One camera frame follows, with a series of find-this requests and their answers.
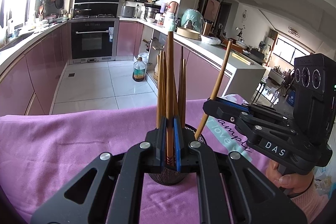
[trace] gas stove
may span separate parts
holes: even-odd
[[[116,18],[113,14],[99,14],[97,16],[75,15],[75,18]]]

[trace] white countertop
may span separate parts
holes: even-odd
[[[164,28],[162,25],[158,25],[157,23],[150,23],[143,19],[138,18],[125,18],[120,17],[120,21],[135,21],[140,22],[146,26],[149,26],[159,32],[162,32],[164,34],[168,34],[168,31],[166,28]],[[182,37],[178,35],[176,32],[174,32],[174,39],[181,42],[182,44],[192,48],[196,52],[199,52],[200,54],[204,55],[205,57],[209,58],[219,66],[222,65],[224,56],[226,54],[226,50],[219,47],[219,46],[212,46],[207,45],[201,42],[201,40],[194,40],[186,37]],[[226,70],[230,73],[234,74],[237,69],[257,69],[257,70],[265,70],[265,68],[257,63],[254,63],[253,65],[247,65],[244,62],[236,59],[232,56],[232,53],[230,54]]]
[[[20,55],[22,54],[28,47],[34,44],[37,40],[43,38],[48,33],[52,32],[56,28],[66,24],[67,21],[63,21],[61,23],[52,25],[51,27],[45,27],[40,29],[35,29],[35,32],[22,40],[14,47],[8,48],[0,52],[0,75],[4,72],[4,70]],[[23,31],[20,33],[21,35],[27,33],[27,31]]]

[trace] basket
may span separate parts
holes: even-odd
[[[194,134],[196,134],[196,128],[186,124],[185,125],[185,129],[192,131]],[[198,138],[198,141],[200,143],[204,143],[207,144],[205,141],[205,138],[200,135]],[[149,174],[149,176],[152,178],[152,180],[154,180],[155,182],[161,184],[161,185],[166,185],[166,186],[171,186],[171,185],[175,185],[178,184],[179,182],[181,182],[186,176],[188,175],[188,173],[180,173],[168,168],[164,168],[163,171],[160,174]]]

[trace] oven door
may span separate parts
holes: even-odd
[[[113,33],[113,21],[72,23],[72,58],[113,56]]]

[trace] oven handle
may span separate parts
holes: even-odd
[[[109,32],[109,30],[106,31],[97,31],[97,32],[76,32],[76,34],[81,34],[81,33],[100,33],[100,32]]]

